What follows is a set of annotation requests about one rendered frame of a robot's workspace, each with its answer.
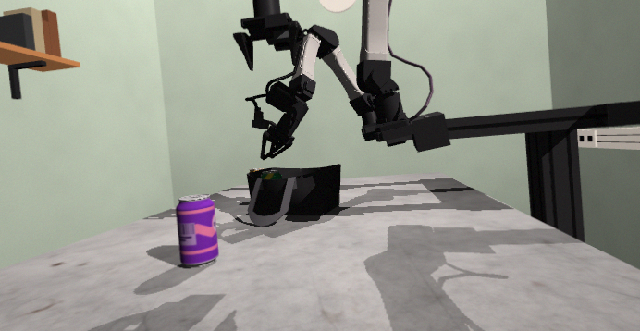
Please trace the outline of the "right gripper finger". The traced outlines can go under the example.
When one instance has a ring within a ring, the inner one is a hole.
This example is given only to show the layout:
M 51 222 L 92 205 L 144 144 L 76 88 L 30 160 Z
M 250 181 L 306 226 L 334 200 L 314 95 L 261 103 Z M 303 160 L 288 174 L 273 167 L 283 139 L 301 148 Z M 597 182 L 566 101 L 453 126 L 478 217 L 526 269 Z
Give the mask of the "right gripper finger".
M 267 153 L 265 155 L 265 146 L 266 146 L 266 141 L 270 141 L 271 143 L 273 143 L 276 147 L 271 150 L 269 153 Z M 269 137 L 268 135 L 266 135 L 265 133 L 263 134 L 263 140 L 262 140 L 262 150 L 261 150 L 261 156 L 260 158 L 265 160 L 266 158 L 268 158 L 270 155 L 272 155 L 273 153 L 275 153 L 277 150 L 279 150 L 281 147 L 283 147 L 284 145 L 281 144 L 279 141 L 275 141 L 274 139 L 272 139 L 271 137 Z
M 280 137 L 278 137 L 278 135 L 276 135 L 275 137 L 278 138 L 278 141 L 280 143 L 282 143 L 284 145 L 284 147 L 282 149 L 280 149 L 279 151 L 277 151 L 276 153 L 270 155 L 269 157 L 271 159 L 273 159 L 274 157 L 276 157 L 280 153 L 284 152 L 285 150 L 287 150 L 291 146 L 291 145 L 287 145 L 286 143 L 284 143 L 283 140 Z M 270 151 L 273 150 L 274 148 L 275 148 L 275 145 L 273 143 L 271 143 Z

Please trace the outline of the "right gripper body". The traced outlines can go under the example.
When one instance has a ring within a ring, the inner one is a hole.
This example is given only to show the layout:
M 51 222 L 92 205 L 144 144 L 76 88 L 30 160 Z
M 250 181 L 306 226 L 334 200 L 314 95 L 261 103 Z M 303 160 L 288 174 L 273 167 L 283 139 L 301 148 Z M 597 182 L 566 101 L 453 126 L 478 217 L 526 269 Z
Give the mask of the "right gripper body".
M 268 130 L 265 131 L 264 133 L 269 137 L 271 137 L 272 139 L 274 139 L 275 141 L 278 141 L 278 138 L 275 137 L 276 135 L 278 135 L 278 137 L 280 137 L 284 143 L 286 143 L 287 145 L 292 145 L 295 139 L 295 137 L 293 137 L 292 134 L 294 133 L 295 129 L 299 126 L 301 122 L 295 119 L 291 121 L 292 117 L 288 116 L 287 113 L 284 113 L 282 118 L 280 118 L 280 120 L 276 124 L 273 121 L 264 120 L 263 113 L 264 112 L 262 111 L 255 111 L 255 119 L 257 116 L 259 116 L 260 121 L 267 122 L 268 124 L 271 125 L 268 128 Z

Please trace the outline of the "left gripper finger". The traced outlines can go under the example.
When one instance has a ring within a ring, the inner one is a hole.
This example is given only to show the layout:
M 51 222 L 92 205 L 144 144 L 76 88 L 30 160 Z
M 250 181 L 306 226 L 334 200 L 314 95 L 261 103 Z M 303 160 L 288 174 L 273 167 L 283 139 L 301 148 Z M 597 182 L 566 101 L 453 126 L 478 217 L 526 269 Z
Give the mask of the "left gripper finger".
M 298 24 L 288 25 L 288 30 L 289 30 L 289 45 L 290 45 L 291 60 L 292 60 L 292 65 L 295 66 L 297 55 L 298 55 L 300 46 L 302 44 L 304 34 Z
M 241 49 L 250 71 L 253 71 L 253 42 L 241 32 L 233 33 L 233 37 Z M 247 46 L 247 47 L 246 47 Z

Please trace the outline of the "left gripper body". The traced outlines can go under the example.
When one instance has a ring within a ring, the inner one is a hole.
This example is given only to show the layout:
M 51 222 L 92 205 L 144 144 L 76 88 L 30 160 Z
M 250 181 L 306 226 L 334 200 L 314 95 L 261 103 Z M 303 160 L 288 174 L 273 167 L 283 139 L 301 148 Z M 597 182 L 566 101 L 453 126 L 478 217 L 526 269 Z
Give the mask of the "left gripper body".
M 302 29 L 299 22 L 293 21 L 287 12 L 280 13 L 279 0 L 252 0 L 252 3 L 254 18 L 240 20 L 243 29 L 248 27 L 250 36 L 242 33 L 252 41 L 272 39 L 274 30 L 286 30 L 290 24 L 298 24 Z

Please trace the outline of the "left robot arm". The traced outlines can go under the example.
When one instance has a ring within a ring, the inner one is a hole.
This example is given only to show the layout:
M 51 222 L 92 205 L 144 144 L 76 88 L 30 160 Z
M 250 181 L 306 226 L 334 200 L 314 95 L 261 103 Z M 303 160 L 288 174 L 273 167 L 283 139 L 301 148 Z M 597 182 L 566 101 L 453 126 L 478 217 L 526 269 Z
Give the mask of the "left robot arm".
M 290 50 L 289 30 L 274 31 L 266 40 L 276 51 Z M 362 46 L 357 65 L 358 88 L 371 93 L 376 113 L 376 132 L 411 125 L 403 113 L 399 86 L 391 78 L 388 61 L 388 0 L 363 0 Z

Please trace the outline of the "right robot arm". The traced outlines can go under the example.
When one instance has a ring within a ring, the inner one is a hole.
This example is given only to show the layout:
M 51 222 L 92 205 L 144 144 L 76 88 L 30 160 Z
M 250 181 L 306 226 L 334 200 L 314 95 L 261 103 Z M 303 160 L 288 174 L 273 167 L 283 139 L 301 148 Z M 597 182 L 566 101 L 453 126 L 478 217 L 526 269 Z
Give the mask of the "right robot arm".
M 309 110 L 305 102 L 311 100 L 314 94 L 314 66 L 318 57 L 327 63 L 344 87 L 349 103 L 357 115 L 362 117 L 362 128 L 375 126 L 375 97 L 358 88 L 356 76 L 339 48 L 337 34 L 315 24 L 307 33 L 304 34 L 296 73 L 292 75 L 289 87 L 280 81 L 276 82 L 270 87 L 265 101 L 281 112 L 286 112 L 292 117 L 291 121 L 295 119 L 301 122 Z

